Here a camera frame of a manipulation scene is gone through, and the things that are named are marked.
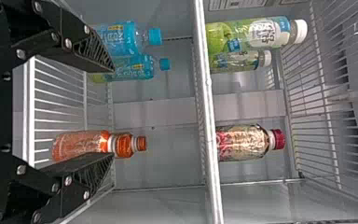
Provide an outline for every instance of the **bolt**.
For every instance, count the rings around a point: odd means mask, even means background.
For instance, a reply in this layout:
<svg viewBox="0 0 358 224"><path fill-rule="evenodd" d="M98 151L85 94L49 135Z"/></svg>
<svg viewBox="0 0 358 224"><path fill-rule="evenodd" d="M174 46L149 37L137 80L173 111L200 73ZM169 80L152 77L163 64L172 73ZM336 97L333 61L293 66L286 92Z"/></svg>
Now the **bolt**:
<svg viewBox="0 0 358 224"><path fill-rule="evenodd" d="M67 176L65 178L65 186L70 186L72 184L72 177L71 176Z"/></svg>
<svg viewBox="0 0 358 224"><path fill-rule="evenodd" d="M84 33L86 33L86 35L90 34L90 28L87 25L84 25Z"/></svg>
<svg viewBox="0 0 358 224"><path fill-rule="evenodd" d="M26 55L25 55L25 51L24 51L24 50L22 50L22 49L17 49L17 50L16 50L16 53L17 53L17 57L18 57L19 59L23 59L23 60L26 59Z"/></svg>
<svg viewBox="0 0 358 224"><path fill-rule="evenodd" d="M58 42L60 40L56 33L51 33L51 38L54 40L54 42Z"/></svg>
<svg viewBox="0 0 358 224"><path fill-rule="evenodd" d="M34 214L34 223L38 223L40 221L41 217L42 216L40 215L40 213L35 213Z"/></svg>
<svg viewBox="0 0 358 224"><path fill-rule="evenodd" d="M5 72L3 75L2 75L2 79L4 81L10 81L11 80L11 74L9 72Z"/></svg>
<svg viewBox="0 0 358 224"><path fill-rule="evenodd" d="M42 5L40 5L38 2L34 2L34 9L36 9L37 12L43 11Z"/></svg>
<svg viewBox="0 0 358 224"><path fill-rule="evenodd" d="M53 184L53 187L51 187L51 192L57 193L60 188L60 185L58 183Z"/></svg>
<svg viewBox="0 0 358 224"><path fill-rule="evenodd" d="M68 49L71 49L72 48L72 41L70 39L65 39L65 46Z"/></svg>
<svg viewBox="0 0 358 224"><path fill-rule="evenodd" d="M17 175L25 175L27 167L25 165L20 165L17 167Z"/></svg>
<svg viewBox="0 0 358 224"><path fill-rule="evenodd" d="M90 192L88 190L86 190L83 194L83 199L87 200L90 197Z"/></svg>

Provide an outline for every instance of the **white wire grid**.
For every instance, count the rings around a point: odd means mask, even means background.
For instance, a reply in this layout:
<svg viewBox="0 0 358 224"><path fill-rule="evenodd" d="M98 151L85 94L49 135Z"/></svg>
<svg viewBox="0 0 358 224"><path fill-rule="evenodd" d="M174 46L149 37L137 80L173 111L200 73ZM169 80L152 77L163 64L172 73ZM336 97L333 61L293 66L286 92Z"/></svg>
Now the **white wire grid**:
<svg viewBox="0 0 358 224"><path fill-rule="evenodd" d="M310 1L298 15L308 37L282 49L296 168L358 201L358 1Z"/></svg>
<svg viewBox="0 0 358 224"><path fill-rule="evenodd" d="M24 67L22 158L31 166L40 169L54 163L51 146L60 133L114 130L107 85L93 84L87 73L41 57ZM111 177L114 185L114 166Z"/></svg>

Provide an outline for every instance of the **beverage bottle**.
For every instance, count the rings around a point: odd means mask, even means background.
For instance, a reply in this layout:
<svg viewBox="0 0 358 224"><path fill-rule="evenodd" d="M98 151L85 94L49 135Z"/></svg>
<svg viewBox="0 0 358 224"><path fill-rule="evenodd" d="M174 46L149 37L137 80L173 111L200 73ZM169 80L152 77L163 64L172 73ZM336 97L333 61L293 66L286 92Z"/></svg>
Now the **beverage bottle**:
<svg viewBox="0 0 358 224"><path fill-rule="evenodd" d="M210 61L211 74L253 71L258 67L270 66L271 59L269 50L219 53Z"/></svg>
<svg viewBox="0 0 358 224"><path fill-rule="evenodd" d="M134 21L101 24L94 26L94 29L113 58L142 53L148 45L162 45L159 28L144 31Z"/></svg>
<svg viewBox="0 0 358 224"><path fill-rule="evenodd" d="M130 158L137 151L146 151L146 138L130 133L113 134L108 131L80 131L62 133L52 147L54 161L67 161L88 152L115 153L116 158Z"/></svg>
<svg viewBox="0 0 358 224"><path fill-rule="evenodd" d="M281 130L266 130L259 125L216 127L219 161L250 161L263 158L269 151L283 149Z"/></svg>
<svg viewBox="0 0 358 224"><path fill-rule="evenodd" d="M156 60L150 55L139 54L130 58L115 59L114 64L116 67L114 73L93 73L89 74L89 78L94 83L150 79L155 73ZM161 71L170 70L170 60L160 59L159 69Z"/></svg>
<svg viewBox="0 0 358 224"><path fill-rule="evenodd" d="M208 23L206 33L208 52L214 55L300 44L307 37L308 25L304 20L289 21L278 16Z"/></svg>

